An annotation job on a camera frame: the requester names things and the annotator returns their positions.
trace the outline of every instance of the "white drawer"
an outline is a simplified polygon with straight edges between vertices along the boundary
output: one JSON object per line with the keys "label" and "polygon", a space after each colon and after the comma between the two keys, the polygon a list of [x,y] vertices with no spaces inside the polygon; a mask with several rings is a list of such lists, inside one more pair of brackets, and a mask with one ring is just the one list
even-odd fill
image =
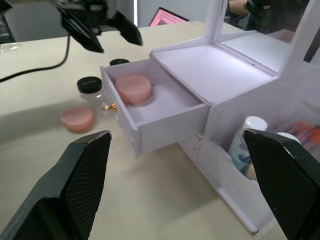
{"label": "white drawer", "polygon": [[[114,81],[127,74],[143,74],[152,84],[146,102],[125,105]],[[101,67],[106,98],[116,103],[116,117],[136,157],[202,134],[210,107],[181,85],[152,59]]]}

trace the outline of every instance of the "wall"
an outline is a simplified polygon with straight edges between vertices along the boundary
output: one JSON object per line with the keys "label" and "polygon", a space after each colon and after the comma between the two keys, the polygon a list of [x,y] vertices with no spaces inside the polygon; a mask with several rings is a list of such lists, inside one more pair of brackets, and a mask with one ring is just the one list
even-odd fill
{"label": "wall", "polygon": [[210,0],[137,0],[138,26],[147,27],[159,7],[190,21],[206,21]]}

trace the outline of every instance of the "table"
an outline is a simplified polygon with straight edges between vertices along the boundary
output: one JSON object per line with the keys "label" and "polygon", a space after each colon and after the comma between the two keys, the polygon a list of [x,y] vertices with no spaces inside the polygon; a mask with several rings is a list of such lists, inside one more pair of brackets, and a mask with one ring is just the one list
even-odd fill
{"label": "table", "polygon": [[[94,128],[82,134],[60,123],[66,109],[89,104],[79,97],[80,78],[100,77],[99,67],[110,60],[147,59],[152,48],[196,38],[203,31],[200,22],[141,28],[144,47],[127,43],[118,32],[105,32],[99,37],[105,54],[86,51],[72,40],[63,66],[1,83],[0,231],[70,142],[110,130],[107,173],[91,240],[253,239],[177,144],[134,159],[113,115],[97,114]],[[1,46],[1,77],[58,63],[66,41],[22,42],[9,51],[12,45]]]}

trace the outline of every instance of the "pink round container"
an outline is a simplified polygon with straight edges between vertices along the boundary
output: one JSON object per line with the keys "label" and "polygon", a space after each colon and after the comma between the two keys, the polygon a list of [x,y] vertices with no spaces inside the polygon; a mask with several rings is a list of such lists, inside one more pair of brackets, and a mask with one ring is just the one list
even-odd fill
{"label": "pink round container", "polygon": [[129,74],[115,80],[115,88],[126,104],[138,104],[151,96],[151,82],[142,74]]}
{"label": "pink round container", "polygon": [[78,106],[63,113],[61,122],[63,126],[73,132],[88,129],[95,121],[94,113],[89,107]]}

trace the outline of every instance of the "bottle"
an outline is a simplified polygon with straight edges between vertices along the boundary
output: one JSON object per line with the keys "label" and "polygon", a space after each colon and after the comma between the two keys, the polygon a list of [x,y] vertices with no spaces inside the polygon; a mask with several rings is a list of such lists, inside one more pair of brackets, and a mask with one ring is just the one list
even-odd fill
{"label": "bottle", "polygon": [[234,135],[228,153],[232,158],[234,166],[243,174],[246,175],[250,164],[252,164],[247,144],[244,140],[245,129],[255,129],[266,131],[268,124],[265,120],[257,116],[248,116],[241,129]]}

